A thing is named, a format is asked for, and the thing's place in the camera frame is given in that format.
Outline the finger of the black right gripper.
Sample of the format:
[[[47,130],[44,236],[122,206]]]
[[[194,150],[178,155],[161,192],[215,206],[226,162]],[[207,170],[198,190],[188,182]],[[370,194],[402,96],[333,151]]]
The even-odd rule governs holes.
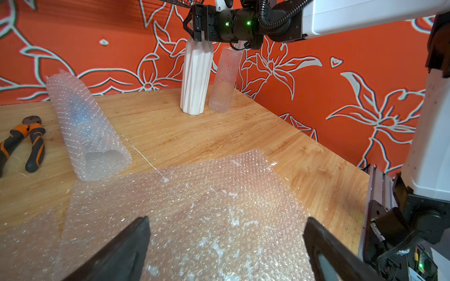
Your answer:
[[[195,13],[193,12],[193,9],[190,9],[188,15],[183,21],[184,30],[191,36],[191,38],[197,38],[197,24],[195,23],[195,19]]]

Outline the narrow bubble bundle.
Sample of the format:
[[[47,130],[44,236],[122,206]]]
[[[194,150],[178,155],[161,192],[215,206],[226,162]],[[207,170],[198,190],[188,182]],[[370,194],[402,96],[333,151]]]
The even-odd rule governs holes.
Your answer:
[[[80,79],[60,69],[48,78],[46,89],[80,180],[101,180],[132,164],[131,153]]]

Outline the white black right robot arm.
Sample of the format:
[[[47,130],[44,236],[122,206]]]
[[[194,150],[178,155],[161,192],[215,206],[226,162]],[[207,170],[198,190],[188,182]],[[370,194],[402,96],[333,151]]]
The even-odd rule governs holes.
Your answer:
[[[450,227],[450,3],[448,1],[231,1],[190,3],[193,40],[244,42],[241,90],[257,98],[282,84],[300,95],[294,73],[330,68],[305,89],[316,102],[282,118],[360,168],[380,166],[394,206],[375,214],[363,259],[389,279],[435,280],[436,259],[420,248]]]

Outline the bubble wrap roll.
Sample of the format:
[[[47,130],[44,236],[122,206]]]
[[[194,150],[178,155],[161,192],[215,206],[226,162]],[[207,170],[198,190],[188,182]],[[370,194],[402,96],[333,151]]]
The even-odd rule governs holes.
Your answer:
[[[137,217],[151,238],[145,281],[311,281],[307,210],[257,150],[101,181],[79,181],[53,279],[81,266]]]

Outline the bubble wrap sheet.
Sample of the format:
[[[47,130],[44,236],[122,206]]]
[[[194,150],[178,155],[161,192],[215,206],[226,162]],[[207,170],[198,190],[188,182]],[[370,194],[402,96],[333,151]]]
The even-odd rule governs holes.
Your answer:
[[[1,280],[50,281],[59,245],[53,211],[1,234]]]

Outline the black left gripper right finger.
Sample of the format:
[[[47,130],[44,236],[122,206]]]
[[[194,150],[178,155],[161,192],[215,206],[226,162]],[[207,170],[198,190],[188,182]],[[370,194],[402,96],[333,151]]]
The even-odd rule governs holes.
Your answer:
[[[383,280],[314,217],[308,217],[303,238],[317,281]]]

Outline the white ribbed ceramic vase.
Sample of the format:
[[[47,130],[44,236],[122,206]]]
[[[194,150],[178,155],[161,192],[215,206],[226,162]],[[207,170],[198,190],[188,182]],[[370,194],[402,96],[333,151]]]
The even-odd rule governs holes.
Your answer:
[[[184,113],[203,113],[213,55],[212,42],[197,42],[191,37],[187,40],[180,98],[180,108]]]

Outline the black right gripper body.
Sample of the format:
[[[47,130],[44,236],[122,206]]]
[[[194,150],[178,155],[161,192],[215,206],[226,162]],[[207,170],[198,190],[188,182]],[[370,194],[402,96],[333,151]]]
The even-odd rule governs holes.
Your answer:
[[[191,38],[219,43],[244,42],[245,49],[260,49],[266,37],[274,42],[291,43],[306,39],[302,17],[305,1],[282,1],[273,7],[270,1],[241,1],[240,9],[232,1],[218,5],[191,6]]]

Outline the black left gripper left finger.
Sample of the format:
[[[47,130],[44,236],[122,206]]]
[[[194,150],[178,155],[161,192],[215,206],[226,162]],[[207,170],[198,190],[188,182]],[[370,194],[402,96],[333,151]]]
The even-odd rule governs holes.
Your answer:
[[[139,281],[150,237],[149,218],[136,218],[65,280]]]

